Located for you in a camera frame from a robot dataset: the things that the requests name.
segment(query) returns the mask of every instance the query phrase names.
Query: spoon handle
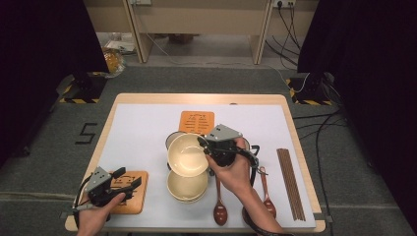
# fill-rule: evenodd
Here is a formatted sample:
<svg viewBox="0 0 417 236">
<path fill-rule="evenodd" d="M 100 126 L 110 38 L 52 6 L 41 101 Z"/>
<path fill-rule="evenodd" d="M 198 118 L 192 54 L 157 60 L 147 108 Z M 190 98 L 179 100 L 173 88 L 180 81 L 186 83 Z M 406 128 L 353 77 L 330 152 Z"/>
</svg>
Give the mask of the spoon handle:
<svg viewBox="0 0 417 236">
<path fill-rule="evenodd" d="M 261 170 L 261 180 L 262 180 L 262 185 L 264 187 L 264 192 L 265 192 L 265 198 L 268 199 L 269 198 L 269 194 L 268 194 L 268 185 L 267 185 L 267 176 L 266 176 L 266 171 L 265 168 L 263 166 L 260 167 Z"/>
<path fill-rule="evenodd" d="M 220 179 L 217 178 L 217 175 L 215 175 L 215 186 L 217 189 L 217 199 L 221 200 L 221 194 L 220 194 Z"/>
</svg>

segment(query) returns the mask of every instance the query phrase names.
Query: power outlet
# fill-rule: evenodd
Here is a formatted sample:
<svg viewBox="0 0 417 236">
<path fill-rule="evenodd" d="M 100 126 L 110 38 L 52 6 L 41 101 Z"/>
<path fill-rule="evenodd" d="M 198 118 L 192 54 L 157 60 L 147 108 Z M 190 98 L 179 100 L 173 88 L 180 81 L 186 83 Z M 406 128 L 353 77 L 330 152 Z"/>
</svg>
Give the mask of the power outlet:
<svg viewBox="0 0 417 236">
<path fill-rule="evenodd" d="M 274 8 L 278 8 L 278 2 L 282 3 L 281 9 L 295 7 L 295 0 L 275 0 L 275 2 L 273 3 Z"/>
</svg>

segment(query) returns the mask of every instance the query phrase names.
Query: human hand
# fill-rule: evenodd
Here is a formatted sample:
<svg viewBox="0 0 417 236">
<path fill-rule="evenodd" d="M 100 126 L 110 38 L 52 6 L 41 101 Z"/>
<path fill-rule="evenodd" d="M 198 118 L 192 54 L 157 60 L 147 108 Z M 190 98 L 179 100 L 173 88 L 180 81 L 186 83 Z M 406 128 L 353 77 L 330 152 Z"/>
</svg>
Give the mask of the human hand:
<svg viewBox="0 0 417 236">
<path fill-rule="evenodd" d="M 77 235 L 91 236 L 97 234 L 104 226 L 110 211 L 117 207 L 125 199 L 125 197 L 125 193 L 120 193 L 114 197 L 106 206 L 81 210 L 79 213 L 80 223 Z M 87 199 L 87 195 L 84 195 L 82 203 Z"/>
<path fill-rule="evenodd" d="M 234 140 L 236 146 L 239 148 L 245 147 L 245 140 L 243 138 L 237 138 Z M 214 159 L 206 155 L 209 167 L 214 171 L 217 178 L 221 181 L 223 186 L 236 196 L 243 195 L 248 191 L 251 191 L 252 186 L 250 184 L 250 162 L 241 154 L 236 154 L 236 158 L 229 166 L 220 167 L 215 163 Z"/>
</svg>

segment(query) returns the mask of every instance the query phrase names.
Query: gray carpet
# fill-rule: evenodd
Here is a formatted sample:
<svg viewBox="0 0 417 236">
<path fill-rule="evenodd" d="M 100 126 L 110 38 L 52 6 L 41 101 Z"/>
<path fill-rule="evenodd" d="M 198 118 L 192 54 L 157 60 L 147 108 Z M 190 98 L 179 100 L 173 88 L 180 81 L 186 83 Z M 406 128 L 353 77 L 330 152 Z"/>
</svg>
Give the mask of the gray carpet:
<svg viewBox="0 0 417 236">
<path fill-rule="evenodd" d="M 294 72 L 282 74 L 289 78 Z M 64 80 L 58 90 L 62 91 L 68 81 Z M 65 230 L 65 220 L 59 214 L 71 205 L 70 198 L 78 191 L 120 92 L 284 94 L 293 117 L 328 114 L 338 108 L 292 103 L 286 85 L 271 69 L 128 67 L 119 77 L 108 80 L 99 103 L 58 103 L 33 139 L 30 156 L 11 158 L 0 169 L 0 192 L 68 195 L 67 200 L 54 195 L 50 199 L 0 195 L 0 235 L 75 235 Z M 309 134 L 325 119 L 294 120 L 324 213 L 327 208 L 319 178 L 316 134 Z M 319 154 L 334 235 L 414 235 L 381 176 L 367 165 L 366 156 L 346 127 L 348 121 L 336 115 L 329 122 L 334 125 L 320 133 Z M 86 130 L 95 136 L 89 145 L 76 145 L 89 139 L 80 136 L 85 123 L 96 124 Z M 315 235 L 330 235 L 329 227 Z"/>
</svg>

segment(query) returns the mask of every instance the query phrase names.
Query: black curtain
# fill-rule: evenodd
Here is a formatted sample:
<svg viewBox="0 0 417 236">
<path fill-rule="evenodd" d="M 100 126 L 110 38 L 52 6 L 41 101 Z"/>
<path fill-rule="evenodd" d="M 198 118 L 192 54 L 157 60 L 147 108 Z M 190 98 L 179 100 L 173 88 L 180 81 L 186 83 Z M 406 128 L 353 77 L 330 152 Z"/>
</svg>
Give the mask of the black curtain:
<svg viewBox="0 0 417 236">
<path fill-rule="evenodd" d="M 65 77 L 107 66 L 82 0 L 2 0 L 0 35 L 1 166 L 30 141 Z"/>
<path fill-rule="evenodd" d="M 299 71 L 335 76 L 358 140 L 417 232 L 415 6 L 413 0 L 321 0 Z"/>
</svg>

